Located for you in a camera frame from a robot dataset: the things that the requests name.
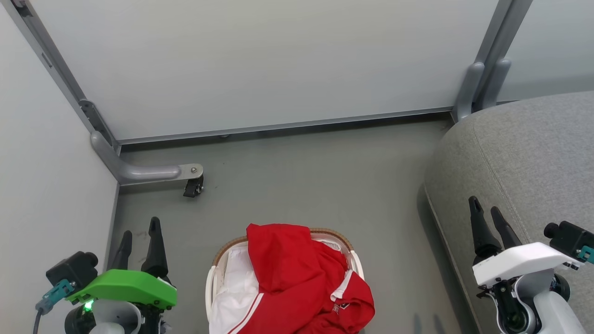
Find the gray couch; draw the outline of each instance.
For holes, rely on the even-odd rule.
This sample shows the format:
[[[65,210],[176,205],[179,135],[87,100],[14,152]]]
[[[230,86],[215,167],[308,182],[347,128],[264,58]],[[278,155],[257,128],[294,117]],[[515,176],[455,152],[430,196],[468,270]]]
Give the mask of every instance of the gray couch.
[[[475,297],[468,197],[477,196],[486,212],[498,206],[524,243],[548,244],[544,227],[562,220],[594,232],[594,92],[508,103],[465,118],[438,146],[425,191],[481,332],[499,333],[493,302]],[[594,333],[594,266],[560,274],[571,285],[571,307]]]

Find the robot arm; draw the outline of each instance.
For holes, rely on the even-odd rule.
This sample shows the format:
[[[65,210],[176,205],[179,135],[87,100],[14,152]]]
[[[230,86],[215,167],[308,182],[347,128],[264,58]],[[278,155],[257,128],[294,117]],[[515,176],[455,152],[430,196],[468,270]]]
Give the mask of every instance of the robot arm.
[[[473,271],[479,298],[490,297],[497,308],[497,325],[504,334],[586,334],[567,304],[567,282],[554,268],[577,270],[590,260],[594,235],[568,222],[551,223],[541,242],[522,245],[498,208],[491,209],[503,250],[491,234],[476,197],[469,198],[476,258]]]
[[[66,334],[160,334],[165,333],[162,314],[177,303],[177,289],[167,277],[169,269],[159,218],[153,217],[150,243],[141,271],[128,270],[132,233],[126,231],[109,270],[97,275],[97,257],[77,252],[46,272],[54,285],[37,303],[39,315],[59,300],[83,305],[65,320]]]

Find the metal frame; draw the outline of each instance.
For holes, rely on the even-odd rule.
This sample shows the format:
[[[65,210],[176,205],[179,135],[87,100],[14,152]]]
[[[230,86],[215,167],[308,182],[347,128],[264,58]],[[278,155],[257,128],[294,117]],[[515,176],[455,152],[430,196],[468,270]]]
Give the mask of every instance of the metal frame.
[[[84,95],[82,88],[78,85],[74,75],[69,70],[66,62],[58,51],[58,48],[54,44],[49,33],[44,28],[43,23],[37,16],[29,0],[0,1],[2,1],[7,8],[13,20],[15,20],[19,29],[23,35],[25,35],[33,49],[36,50],[40,60],[45,64],[46,69],[52,74],[52,77],[64,95],[69,102],[71,102],[83,124],[85,124],[90,132],[100,132],[105,137],[107,143],[110,146],[113,146],[114,150],[118,150],[118,147],[121,144],[147,143],[207,136],[225,136],[234,133],[279,130],[284,128],[354,122],[368,119],[393,118],[397,116],[428,114],[449,110],[451,110],[454,121],[458,122],[464,117],[469,116],[473,111],[478,111],[497,104],[497,95],[499,94],[501,86],[511,67],[511,61],[509,59],[504,59],[503,57],[509,50],[509,47],[532,3],[532,0],[499,0],[485,33],[485,37],[483,38],[483,42],[481,43],[481,47],[478,50],[476,59],[467,69],[453,107],[221,131],[206,131],[201,133],[131,138],[118,141],[114,138],[111,131],[109,131],[109,127],[105,124],[97,106],[89,101]]]
[[[124,162],[98,131],[91,133],[91,146],[120,185],[133,185],[161,181],[196,179],[204,174],[198,163],[166,166],[135,166]]]
[[[100,131],[114,149],[117,149],[117,141],[109,131],[108,126],[103,122],[103,118],[99,115],[97,108],[93,107],[92,109],[94,110],[92,112],[81,110],[81,101],[85,100],[88,102],[88,100],[29,0],[8,0],[8,3],[14,6],[13,8],[16,9],[19,17],[27,26],[29,34],[32,36],[32,39],[27,38],[27,41],[33,46],[32,40],[34,40],[34,44],[41,49],[40,59],[45,63],[46,69],[50,73],[57,74],[57,76],[52,75],[52,77],[62,90],[63,94],[71,96],[77,101],[77,107],[74,109],[78,117],[89,131]]]
[[[322,119],[320,121],[307,121],[307,122],[296,122],[296,123],[287,123],[287,124],[263,125],[263,126],[259,126],[259,127],[247,127],[247,128],[216,130],[216,131],[203,131],[203,132],[196,132],[196,133],[169,134],[169,135],[165,135],[165,136],[140,137],[140,138],[131,138],[131,139],[121,139],[119,141],[119,143],[121,145],[140,144],[140,143],[155,143],[155,142],[159,142],[159,141],[168,141],[168,140],[201,138],[201,137],[211,137],[211,136],[228,136],[230,134],[252,133],[252,132],[257,132],[257,131],[282,130],[282,129],[290,129],[290,128],[314,127],[316,125],[372,121],[374,119],[390,119],[390,118],[397,118],[397,117],[404,117],[404,116],[434,114],[437,112],[450,112],[452,110],[452,108],[453,108],[452,106],[445,106],[442,108],[418,109],[418,110],[411,110],[411,111],[389,112],[389,113],[385,113],[385,114],[373,114],[373,115],[353,116],[353,117],[344,117],[344,118]]]
[[[200,164],[135,166],[124,162],[119,157],[120,143],[109,131],[97,106],[84,95],[29,0],[0,1],[89,130],[93,149],[119,185],[188,179],[192,182],[188,183],[185,196],[190,193],[194,197],[202,191],[204,169]]]
[[[452,109],[455,122],[497,104],[497,96],[511,67],[511,60],[504,57],[531,4],[532,0],[497,3],[475,62],[466,72]]]

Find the caster wheel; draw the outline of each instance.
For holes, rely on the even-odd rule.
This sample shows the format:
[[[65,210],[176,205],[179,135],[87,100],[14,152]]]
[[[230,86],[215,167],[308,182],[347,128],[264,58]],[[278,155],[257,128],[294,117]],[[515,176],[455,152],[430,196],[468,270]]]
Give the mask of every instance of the caster wheel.
[[[184,196],[185,197],[196,197],[202,193],[204,189],[204,175],[199,178],[189,179],[186,183]]]

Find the white wall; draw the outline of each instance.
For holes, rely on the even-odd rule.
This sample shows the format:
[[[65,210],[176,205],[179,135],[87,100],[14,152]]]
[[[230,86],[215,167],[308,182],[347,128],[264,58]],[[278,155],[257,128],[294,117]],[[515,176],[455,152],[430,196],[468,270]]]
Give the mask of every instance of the white wall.
[[[499,101],[594,90],[594,1],[534,0],[507,52]]]
[[[78,250],[103,266],[116,181],[89,132],[0,6],[0,332],[30,333],[45,271]],[[42,317],[63,333],[72,305]]]
[[[118,140],[452,106],[497,0],[31,0]]]

